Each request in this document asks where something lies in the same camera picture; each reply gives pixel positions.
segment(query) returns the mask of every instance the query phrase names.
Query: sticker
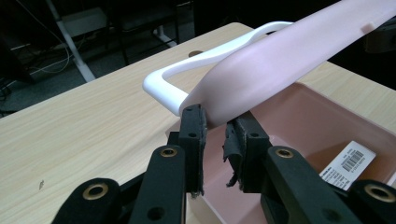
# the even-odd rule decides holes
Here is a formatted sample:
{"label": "sticker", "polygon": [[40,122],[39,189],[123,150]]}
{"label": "sticker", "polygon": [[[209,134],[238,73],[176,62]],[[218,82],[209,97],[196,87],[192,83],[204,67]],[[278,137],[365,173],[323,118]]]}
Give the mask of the sticker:
{"label": "sticker", "polygon": [[329,184],[348,190],[374,157],[373,151],[352,141],[319,175]]}

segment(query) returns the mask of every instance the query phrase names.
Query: pink plastic bin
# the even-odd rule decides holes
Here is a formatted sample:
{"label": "pink plastic bin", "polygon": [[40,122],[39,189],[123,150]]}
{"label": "pink plastic bin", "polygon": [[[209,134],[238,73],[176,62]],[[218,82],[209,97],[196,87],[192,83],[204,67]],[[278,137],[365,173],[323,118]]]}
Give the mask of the pink plastic bin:
{"label": "pink plastic bin", "polygon": [[[353,140],[376,153],[360,179],[388,183],[395,174],[394,133],[303,84],[292,84],[251,112],[270,135],[273,145],[297,149],[318,173]],[[205,196],[190,200],[191,209],[203,223],[266,223],[259,194],[244,194],[237,185],[225,186],[233,170],[228,162],[222,162],[224,138],[224,125],[208,133],[204,156]]]}

